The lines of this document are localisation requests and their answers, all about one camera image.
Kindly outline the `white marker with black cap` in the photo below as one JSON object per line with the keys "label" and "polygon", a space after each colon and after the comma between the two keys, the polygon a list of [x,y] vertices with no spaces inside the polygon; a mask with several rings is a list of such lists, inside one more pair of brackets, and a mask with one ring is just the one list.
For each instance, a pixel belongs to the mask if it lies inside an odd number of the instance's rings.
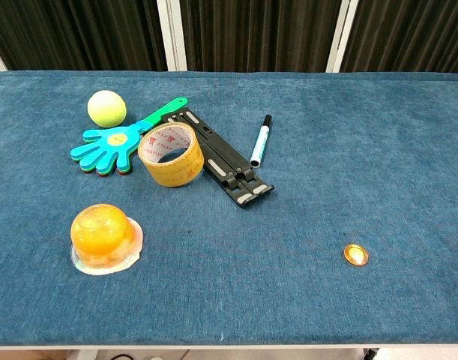
{"label": "white marker with black cap", "polygon": [[269,132],[271,129],[272,116],[266,115],[259,129],[258,136],[256,138],[255,145],[250,157],[250,164],[254,168],[258,168],[262,162],[262,156],[265,151],[265,145],[268,140]]}

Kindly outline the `small orange round candy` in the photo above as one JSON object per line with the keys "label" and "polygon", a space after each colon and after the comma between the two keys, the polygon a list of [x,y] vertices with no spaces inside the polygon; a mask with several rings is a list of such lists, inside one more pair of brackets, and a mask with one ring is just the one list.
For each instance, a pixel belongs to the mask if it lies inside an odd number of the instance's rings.
{"label": "small orange round candy", "polygon": [[354,266],[365,266],[369,260],[367,249],[359,244],[348,244],[344,247],[343,256]]}

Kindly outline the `orange fruit jelly cup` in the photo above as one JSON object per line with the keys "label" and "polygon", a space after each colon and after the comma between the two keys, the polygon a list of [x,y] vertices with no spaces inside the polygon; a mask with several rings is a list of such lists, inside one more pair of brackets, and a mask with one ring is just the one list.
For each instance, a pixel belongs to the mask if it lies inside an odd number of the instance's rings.
{"label": "orange fruit jelly cup", "polygon": [[99,276],[124,271],[139,260],[143,231],[116,206],[94,204],[74,218],[70,238],[75,268]]}

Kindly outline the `yellow printed packing tape roll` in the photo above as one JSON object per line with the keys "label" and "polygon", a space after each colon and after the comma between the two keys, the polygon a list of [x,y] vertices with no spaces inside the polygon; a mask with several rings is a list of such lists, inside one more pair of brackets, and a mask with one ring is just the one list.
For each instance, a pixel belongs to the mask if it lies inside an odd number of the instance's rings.
{"label": "yellow printed packing tape roll", "polygon": [[[185,152],[174,160],[160,162],[164,156],[179,149]],[[168,188],[191,182],[204,165],[194,129],[182,122],[169,122],[151,129],[140,140],[138,155],[153,180]]]}

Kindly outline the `black folding laptop stand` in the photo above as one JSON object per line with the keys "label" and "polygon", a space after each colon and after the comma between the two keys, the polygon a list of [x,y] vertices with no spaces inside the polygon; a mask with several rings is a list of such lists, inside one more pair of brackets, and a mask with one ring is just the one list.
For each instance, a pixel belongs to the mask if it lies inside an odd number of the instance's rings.
{"label": "black folding laptop stand", "polygon": [[194,129],[204,156],[204,169],[238,206],[245,207],[274,189],[254,173],[248,160],[189,108],[163,115],[162,121],[181,122]]}

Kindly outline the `blue fabric table cloth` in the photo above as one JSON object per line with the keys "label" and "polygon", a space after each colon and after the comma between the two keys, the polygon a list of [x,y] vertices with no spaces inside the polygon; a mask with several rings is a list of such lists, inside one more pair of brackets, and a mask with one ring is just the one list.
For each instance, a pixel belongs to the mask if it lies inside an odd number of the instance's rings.
{"label": "blue fabric table cloth", "polygon": [[[81,171],[100,89],[130,123],[185,96],[246,156],[271,115],[274,190],[240,208],[206,172]],[[130,268],[73,265],[94,204],[142,227]],[[344,343],[458,344],[458,74],[0,73],[0,346]]]}

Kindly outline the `plastic hand clapper toy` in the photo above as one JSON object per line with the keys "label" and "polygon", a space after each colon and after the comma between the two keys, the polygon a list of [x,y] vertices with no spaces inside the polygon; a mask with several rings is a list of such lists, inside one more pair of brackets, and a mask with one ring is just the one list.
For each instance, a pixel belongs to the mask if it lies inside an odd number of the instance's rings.
{"label": "plastic hand clapper toy", "polygon": [[177,97],[129,126],[86,130],[82,133],[85,143],[71,149],[70,157],[86,173],[95,170],[98,175],[105,176],[114,169],[121,174],[128,173],[131,169],[130,156],[137,150],[141,136],[155,128],[164,115],[187,104],[187,98]]}

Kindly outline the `dark pleated curtain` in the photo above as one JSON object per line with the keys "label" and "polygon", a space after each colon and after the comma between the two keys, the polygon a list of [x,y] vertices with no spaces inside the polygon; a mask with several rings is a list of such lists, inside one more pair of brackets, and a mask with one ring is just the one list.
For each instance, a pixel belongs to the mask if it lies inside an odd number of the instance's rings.
{"label": "dark pleated curtain", "polygon": [[[342,0],[179,0],[191,71],[326,69]],[[166,71],[157,0],[0,0],[11,70]],[[341,71],[458,73],[458,0],[358,0]]]}

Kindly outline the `yellow-green tennis ball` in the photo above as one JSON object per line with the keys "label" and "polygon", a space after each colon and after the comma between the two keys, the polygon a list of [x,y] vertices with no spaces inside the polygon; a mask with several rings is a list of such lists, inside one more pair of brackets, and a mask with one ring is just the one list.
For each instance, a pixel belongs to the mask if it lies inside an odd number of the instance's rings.
{"label": "yellow-green tennis ball", "polygon": [[119,94],[110,90],[101,90],[89,98],[87,112],[96,125],[102,128],[113,128],[125,120],[127,107]]}

